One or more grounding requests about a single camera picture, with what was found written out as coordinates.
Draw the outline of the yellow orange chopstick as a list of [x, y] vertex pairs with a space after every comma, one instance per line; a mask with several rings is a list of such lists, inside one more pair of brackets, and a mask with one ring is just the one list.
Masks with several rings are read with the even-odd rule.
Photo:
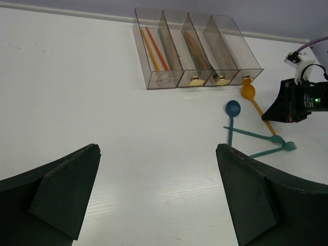
[[152, 59], [152, 62], [153, 62], [153, 65], [154, 65], [156, 71], [159, 71], [160, 68], [159, 68], [158, 62], [157, 62], [157, 60], [156, 60], [156, 58], [155, 58], [154, 52], [153, 52], [153, 50], [152, 50], [152, 47], [151, 47], [151, 45], [150, 45], [150, 42], [149, 42], [149, 39], [148, 39], [149, 35], [146, 34], [146, 31], [147, 31], [147, 30], [146, 30], [146, 27], [144, 27], [144, 28], [141, 29], [141, 32], [142, 32], [143, 38], [144, 38], [144, 40], [145, 40], [145, 42], [146, 42], [147, 48], [148, 48], [148, 50], [149, 50], [149, 54], [150, 54], [151, 59]]

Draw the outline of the orange chopstick long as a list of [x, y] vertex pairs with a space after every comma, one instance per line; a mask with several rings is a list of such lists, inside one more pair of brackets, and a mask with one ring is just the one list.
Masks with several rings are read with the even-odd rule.
[[161, 63], [162, 63], [162, 65], [163, 65], [164, 69], [165, 69], [166, 71], [169, 71], [169, 67], [168, 67], [168, 65], [167, 65], [167, 63], [166, 63], [166, 61], [165, 61], [165, 59], [164, 59], [164, 57], [163, 57], [163, 55], [162, 55], [162, 53], [161, 53], [159, 47], [158, 47], [158, 45], [157, 45], [157, 43], [156, 43], [156, 41], [155, 41], [155, 39], [154, 39], [154, 37], [153, 37], [153, 35], [152, 35], [150, 29], [149, 29], [149, 27], [146, 27], [146, 30], [147, 30], [148, 35], [149, 35], [149, 37], [150, 37], [150, 39], [151, 39], [151, 41], [152, 41], [152, 43], [153, 43], [154, 48], [155, 48], [155, 50], [156, 50], [156, 52], [157, 52], [157, 54], [158, 54], [158, 57], [159, 57], [160, 60], [161, 60]]

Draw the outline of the orange chopstick short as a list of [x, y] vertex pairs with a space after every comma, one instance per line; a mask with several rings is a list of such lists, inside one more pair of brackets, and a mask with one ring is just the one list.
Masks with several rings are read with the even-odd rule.
[[195, 33], [193, 34], [187, 32], [187, 40], [189, 44], [189, 51], [193, 59], [195, 68], [198, 71], [199, 77], [203, 80], [209, 80], [210, 83], [215, 84], [216, 79], [214, 77], [214, 69], [210, 64], [207, 55], [204, 52], [199, 38]]

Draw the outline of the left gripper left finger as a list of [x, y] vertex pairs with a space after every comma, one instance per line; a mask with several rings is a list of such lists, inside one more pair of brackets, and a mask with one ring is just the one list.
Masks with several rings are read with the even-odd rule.
[[1, 245], [72, 245], [100, 163], [99, 145], [1, 180]]

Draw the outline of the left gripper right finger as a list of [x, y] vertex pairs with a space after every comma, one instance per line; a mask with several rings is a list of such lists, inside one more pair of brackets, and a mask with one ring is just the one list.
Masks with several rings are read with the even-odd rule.
[[219, 144], [218, 168], [239, 245], [327, 245], [327, 185]]

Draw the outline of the yellow orange spoon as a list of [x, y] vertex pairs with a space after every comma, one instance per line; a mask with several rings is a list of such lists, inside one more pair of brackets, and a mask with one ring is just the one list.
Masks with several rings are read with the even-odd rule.
[[256, 90], [251, 84], [243, 85], [243, 87], [241, 88], [242, 97], [246, 100], [249, 100], [253, 104], [253, 106], [255, 107], [257, 112], [259, 113], [261, 120], [266, 124], [266, 126], [268, 127], [270, 132], [273, 135], [277, 135], [275, 130], [273, 129], [272, 125], [267, 120], [262, 119], [263, 111], [261, 110], [260, 106], [258, 105], [258, 103], [254, 99], [255, 94], [256, 94]]

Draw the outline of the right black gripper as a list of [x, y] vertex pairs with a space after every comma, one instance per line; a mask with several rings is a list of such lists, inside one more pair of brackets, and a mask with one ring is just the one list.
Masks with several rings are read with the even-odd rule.
[[312, 112], [327, 111], [327, 82], [296, 84], [292, 79], [283, 80], [278, 96], [262, 120], [300, 122]]

